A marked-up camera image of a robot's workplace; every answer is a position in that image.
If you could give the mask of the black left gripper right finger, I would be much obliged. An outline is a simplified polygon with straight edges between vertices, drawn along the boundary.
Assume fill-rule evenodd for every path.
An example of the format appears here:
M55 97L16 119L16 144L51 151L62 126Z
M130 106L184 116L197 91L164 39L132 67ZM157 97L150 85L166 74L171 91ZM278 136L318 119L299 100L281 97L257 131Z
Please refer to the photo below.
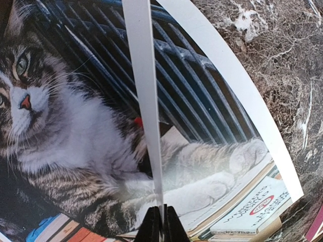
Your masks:
M166 204L164 204L163 233L165 242L189 242L174 207Z

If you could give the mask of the white photo mat board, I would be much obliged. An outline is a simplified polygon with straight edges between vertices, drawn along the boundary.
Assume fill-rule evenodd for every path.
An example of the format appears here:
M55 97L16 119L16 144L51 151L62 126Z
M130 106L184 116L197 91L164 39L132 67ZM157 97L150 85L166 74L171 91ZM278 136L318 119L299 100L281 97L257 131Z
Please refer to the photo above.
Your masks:
M122 1L141 118L147 141L157 204L164 204L155 57L150 1Z

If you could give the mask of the cat and books photo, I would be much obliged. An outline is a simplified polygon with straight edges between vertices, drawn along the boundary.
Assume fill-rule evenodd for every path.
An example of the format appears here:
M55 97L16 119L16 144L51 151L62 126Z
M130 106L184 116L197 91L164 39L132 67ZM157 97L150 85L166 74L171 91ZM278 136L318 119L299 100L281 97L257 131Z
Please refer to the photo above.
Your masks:
M164 203L189 241L255 240L302 194L264 101L190 1L151 1ZM10 1L1 235L134 241L158 206L122 1Z

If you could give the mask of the pink wooden picture frame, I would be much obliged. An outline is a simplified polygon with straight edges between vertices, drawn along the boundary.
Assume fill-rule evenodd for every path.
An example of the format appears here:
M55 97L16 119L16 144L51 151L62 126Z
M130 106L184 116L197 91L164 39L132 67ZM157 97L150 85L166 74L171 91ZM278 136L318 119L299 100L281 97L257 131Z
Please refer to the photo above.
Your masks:
M313 223L305 235L307 241L314 241L322 235L323 207L321 206Z

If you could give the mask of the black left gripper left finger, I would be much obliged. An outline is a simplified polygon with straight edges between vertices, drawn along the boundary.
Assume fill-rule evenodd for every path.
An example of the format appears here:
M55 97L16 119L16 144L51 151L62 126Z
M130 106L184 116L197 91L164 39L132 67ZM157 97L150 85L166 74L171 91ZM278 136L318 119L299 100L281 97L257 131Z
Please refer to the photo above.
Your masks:
M157 206L150 207L142 221L134 242L160 241L160 212Z

